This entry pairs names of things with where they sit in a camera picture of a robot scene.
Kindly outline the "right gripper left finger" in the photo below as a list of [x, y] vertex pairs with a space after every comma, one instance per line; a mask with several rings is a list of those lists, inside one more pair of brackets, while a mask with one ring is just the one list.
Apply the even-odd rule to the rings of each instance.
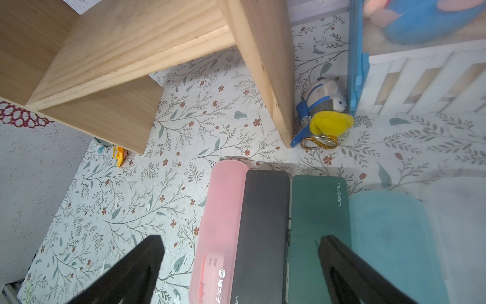
[[70, 303], [150, 303], [165, 247], [150, 235]]

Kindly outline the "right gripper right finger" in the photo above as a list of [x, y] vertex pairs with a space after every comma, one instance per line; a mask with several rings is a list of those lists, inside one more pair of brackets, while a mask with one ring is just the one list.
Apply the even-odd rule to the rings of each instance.
[[332, 303], [414, 303], [334, 235], [321, 238], [318, 256]]

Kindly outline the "teal pencil case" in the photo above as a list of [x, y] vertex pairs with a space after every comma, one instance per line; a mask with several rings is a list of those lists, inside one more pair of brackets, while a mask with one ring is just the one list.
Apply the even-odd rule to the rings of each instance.
[[393, 191], [349, 200], [352, 249], [417, 303], [449, 303], [439, 254], [423, 203]]

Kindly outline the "dark green pencil case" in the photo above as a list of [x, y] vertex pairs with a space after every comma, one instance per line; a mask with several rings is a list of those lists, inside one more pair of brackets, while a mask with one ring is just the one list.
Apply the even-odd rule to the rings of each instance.
[[289, 303], [330, 303], [318, 249], [334, 235], [351, 246], [348, 187], [342, 177], [294, 176], [289, 245]]

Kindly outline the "pink pencil case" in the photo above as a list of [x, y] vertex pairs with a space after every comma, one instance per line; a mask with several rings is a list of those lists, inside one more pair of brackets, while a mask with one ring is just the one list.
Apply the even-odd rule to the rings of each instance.
[[230, 303], [248, 171], [246, 164], [236, 160], [218, 162], [212, 169], [189, 287], [190, 303]]

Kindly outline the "dark grey pencil case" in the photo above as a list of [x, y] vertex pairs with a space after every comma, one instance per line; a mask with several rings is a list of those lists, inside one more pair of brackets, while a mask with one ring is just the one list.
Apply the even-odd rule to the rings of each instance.
[[287, 173], [246, 174], [231, 303], [284, 303], [289, 199]]

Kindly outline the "clear pencil case with label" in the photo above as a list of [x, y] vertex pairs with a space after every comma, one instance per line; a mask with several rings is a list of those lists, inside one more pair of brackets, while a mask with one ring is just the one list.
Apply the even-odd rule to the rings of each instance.
[[435, 181], [423, 201], [451, 303], [485, 303], [485, 178]]

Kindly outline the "wooden two-tier shelf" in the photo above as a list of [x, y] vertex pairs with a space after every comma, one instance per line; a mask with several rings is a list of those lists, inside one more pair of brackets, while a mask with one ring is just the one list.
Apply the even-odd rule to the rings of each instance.
[[163, 94], [151, 74], [237, 46], [283, 143], [294, 134], [285, 1], [1, 2], [1, 99], [143, 153]]

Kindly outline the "yellow and grey toy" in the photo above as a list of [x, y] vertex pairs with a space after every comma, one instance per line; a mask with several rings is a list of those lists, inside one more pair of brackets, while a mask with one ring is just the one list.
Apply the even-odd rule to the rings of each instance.
[[94, 140], [101, 147], [106, 148], [106, 149], [110, 149], [110, 148], [112, 149], [112, 157], [114, 159], [116, 159], [116, 164], [117, 164], [118, 168], [120, 168], [123, 165], [125, 159], [128, 156], [128, 153], [129, 153], [129, 151], [127, 149], [124, 149], [124, 148], [119, 147], [119, 146], [115, 146], [115, 145], [113, 145], [109, 142], [102, 140], [102, 139], [94, 138]]

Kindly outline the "small yellow blue toy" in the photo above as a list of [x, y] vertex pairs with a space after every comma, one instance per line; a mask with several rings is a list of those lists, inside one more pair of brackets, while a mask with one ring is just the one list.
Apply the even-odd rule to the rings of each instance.
[[354, 125], [348, 102], [338, 84], [326, 77], [308, 86], [296, 105], [302, 129], [293, 137], [291, 147], [306, 151], [335, 149], [338, 139]]

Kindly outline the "white and blue toy crib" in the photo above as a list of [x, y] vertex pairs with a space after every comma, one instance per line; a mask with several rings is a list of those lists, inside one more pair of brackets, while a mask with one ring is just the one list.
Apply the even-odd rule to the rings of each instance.
[[485, 11], [424, 44], [393, 43], [349, 7], [348, 95], [355, 115], [485, 112]]

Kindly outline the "pink rabbit plush doll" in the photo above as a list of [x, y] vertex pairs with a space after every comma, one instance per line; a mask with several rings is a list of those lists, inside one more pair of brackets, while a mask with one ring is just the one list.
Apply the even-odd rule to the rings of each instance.
[[424, 44], [462, 29], [485, 11], [484, 0], [365, 1], [363, 17], [393, 43]]

